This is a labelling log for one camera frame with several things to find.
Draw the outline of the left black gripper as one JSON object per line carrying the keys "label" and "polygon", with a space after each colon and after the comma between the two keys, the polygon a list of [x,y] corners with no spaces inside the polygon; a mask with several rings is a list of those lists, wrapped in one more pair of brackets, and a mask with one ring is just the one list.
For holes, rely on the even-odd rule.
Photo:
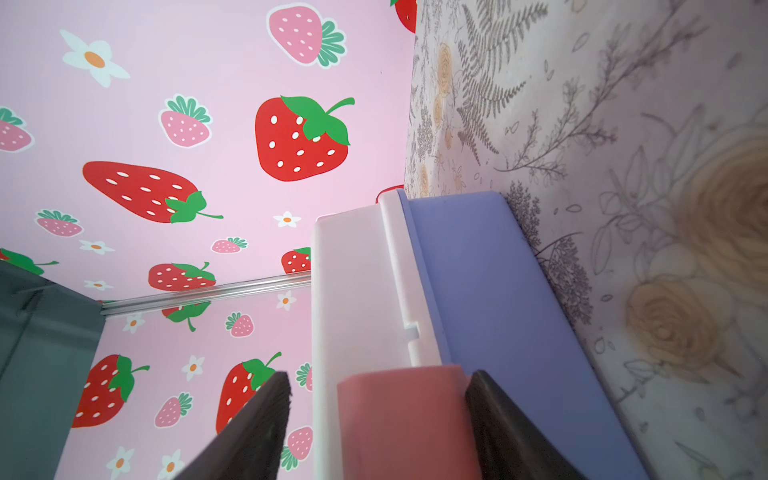
{"label": "left black gripper", "polygon": [[1,476],[51,479],[105,318],[100,305],[1,265]]}

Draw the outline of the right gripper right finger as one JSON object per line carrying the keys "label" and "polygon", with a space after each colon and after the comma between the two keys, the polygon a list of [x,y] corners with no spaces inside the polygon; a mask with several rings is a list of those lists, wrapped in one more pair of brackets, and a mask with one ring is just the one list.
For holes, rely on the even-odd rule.
{"label": "right gripper right finger", "polygon": [[485,371],[465,392],[484,480],[585,480]]}

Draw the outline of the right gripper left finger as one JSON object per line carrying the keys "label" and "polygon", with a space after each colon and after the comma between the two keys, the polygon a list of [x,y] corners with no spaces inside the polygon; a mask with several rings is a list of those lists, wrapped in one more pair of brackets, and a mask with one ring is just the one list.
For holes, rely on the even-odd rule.
{"label": "right gripper left finger", "polygon": [[177,477],[183,480],[275,480],[290,406],[288,375],[277,372]]}

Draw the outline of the blue white plastic toolbox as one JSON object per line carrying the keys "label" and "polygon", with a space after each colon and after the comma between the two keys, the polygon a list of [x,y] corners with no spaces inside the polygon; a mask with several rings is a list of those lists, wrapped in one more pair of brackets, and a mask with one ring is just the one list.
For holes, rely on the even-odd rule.
{"label": "blue white plastic toolbox", "polygon": [[487,372],[585,479],[647,472],[505,199],[320,218],[312,245],[319,479],[483,479],[465,392]]}

